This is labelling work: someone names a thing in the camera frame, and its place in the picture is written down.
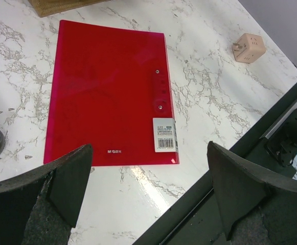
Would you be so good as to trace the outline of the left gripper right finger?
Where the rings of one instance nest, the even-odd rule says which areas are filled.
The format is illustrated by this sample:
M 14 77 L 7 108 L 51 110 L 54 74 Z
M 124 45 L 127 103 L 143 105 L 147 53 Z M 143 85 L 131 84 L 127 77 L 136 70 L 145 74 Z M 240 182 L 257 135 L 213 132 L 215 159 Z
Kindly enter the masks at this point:
M 297 244 L 297 180 L 208 144 L 222 228 L 231 244 Z

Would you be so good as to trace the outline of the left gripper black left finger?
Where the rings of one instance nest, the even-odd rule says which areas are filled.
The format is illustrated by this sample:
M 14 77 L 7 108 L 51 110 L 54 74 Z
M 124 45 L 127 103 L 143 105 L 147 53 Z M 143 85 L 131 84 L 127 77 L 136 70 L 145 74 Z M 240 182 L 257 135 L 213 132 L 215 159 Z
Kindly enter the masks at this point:
M 67 244 L 92 161 L 93 148 L 87 144 L 0 181 L 0 244 Z

